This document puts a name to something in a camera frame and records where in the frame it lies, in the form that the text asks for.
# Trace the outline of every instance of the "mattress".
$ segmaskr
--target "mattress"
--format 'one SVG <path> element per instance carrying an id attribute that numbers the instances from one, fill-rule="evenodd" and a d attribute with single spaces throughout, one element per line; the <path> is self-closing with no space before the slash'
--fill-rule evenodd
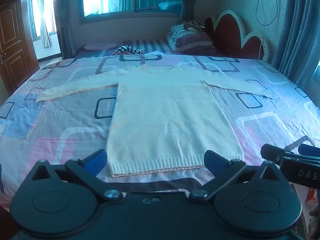
<path id="1" fill-rule="evenodd" d="M 154 51 L 160 51 L 164 54 L 176 54 L 176 55 L 185 55 L 185 53 L 179 53 L 174 51 L 173 45 L 169 44 L 168 41 L 153 39 L 153 40 L 136 40 L 136 41 L 123 41 L 120 43 L 119 46 L 123 45 L 131 45 L 136 49 L 141 49 L 144 53 L 150 53 Z M 81 49 L 77 54 L 76 58 L 83 58 L 83 57 L 105 57 L 111 56 L 117 48 L 113 49 L 103 49 L 103 50 L 96 50 L 96 51 L 89 51 L 85 49 Z M 198 51 L 194 51 L 192 54 L 187 53 L 188 55 L 208 55 L 214 56 L 216 54 L 216 50 L 213 49 L 202 49 Z"/>
<path id="2" fill-rule="evenodd" d="M 0 109 L 0 198 L 8 204 L 39 159 L 63 164 L 105 149 L 116 104 L 117 87 L 85 91 L 36 103 L 37 94 L 73 80 L 116 68 L 193 66 L 269 90 L 273 99 L 210 87 L 228 118 L 248 165 L 263 161 L 269 143 L 297 153 L 301 143 L 320 147 L 320 110 L 285 76 L 263 61 L 210 56 L 145 55 L 92 57 L 61 61 L 37 71 Z M 205 115 L 210 109 L 203 109 Z M 191 191 L 213 178 L 206 168 L 111 177 L 108 167 L 97 176 L 122 192 Z"/>

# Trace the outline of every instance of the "sweater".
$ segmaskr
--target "sweater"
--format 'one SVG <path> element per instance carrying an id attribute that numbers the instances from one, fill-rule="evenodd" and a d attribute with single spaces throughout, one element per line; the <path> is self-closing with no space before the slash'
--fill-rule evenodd
<path id="1" fill-rule="evenodd" d="M 239 141 L 209 85 L 266 96 L 258 86 L 192 67 L 129 67 L 43 91 L 37 102 L 118 85 L 107 140 L 114 177 L 204 166 L 204 153 L 243 159 Z"/>

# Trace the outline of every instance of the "finger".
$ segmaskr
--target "finger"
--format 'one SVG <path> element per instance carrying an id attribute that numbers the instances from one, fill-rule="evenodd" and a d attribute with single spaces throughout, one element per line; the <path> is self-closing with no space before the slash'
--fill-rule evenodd
<path id="1" fill-rule="evenodd" d="M 319 220 L 318 217 L 314 217 L 310 220 L 308 225 L 308 231 L 311 238 L 316 237 L 319 234 Z"/>
<path id="2" fill-rule="evenodd" d="M 313 208 L 310 209 L 309 215 L 310 215 L 310 216 L 313 216 L 313 217 L 315 217 L 315 216 L 318 215 L 318 203 L 315 204 L 315 205 L 313 206 Z"/>

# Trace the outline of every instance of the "red headboard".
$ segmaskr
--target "red headboard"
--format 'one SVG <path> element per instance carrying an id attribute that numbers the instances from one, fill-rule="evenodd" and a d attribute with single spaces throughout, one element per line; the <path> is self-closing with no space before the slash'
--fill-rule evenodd
<path id="1" fill-rule="evenodd" d="M 258 59 L 261 47 L 260 59 L 268 61 L 270 50 L 267 41 L 257 31 L 245 35 L 243 23 L 233 11 L 224 11 L 217 21 L 208 17 L 204 26 L 214 46 L 226 57 Z"/>

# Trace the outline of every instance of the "striped pillow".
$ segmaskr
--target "striped pillow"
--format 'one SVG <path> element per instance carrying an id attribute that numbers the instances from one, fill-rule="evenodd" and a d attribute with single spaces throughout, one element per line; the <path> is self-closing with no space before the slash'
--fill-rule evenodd
<path id="1" fill-rule="evenodd" d="M 130 45 L 123 45 L 116 49 L 116 51 L 112 54 L 113 56 L 117 56 L 120 54 L 125 55 L 136 55 L 136 54 L 144 54 L 144 51 L 141 49 L 136 49 Z"/>
<path id="2" fill-rule="evenodd" d="M 171 37 L 177 52 L 185 52 L 193 49 L 213 48 L 211 38 L 205 32 L 191 32 L 183 28 L 183 24 L 170 28 L 168 37 Z"/>

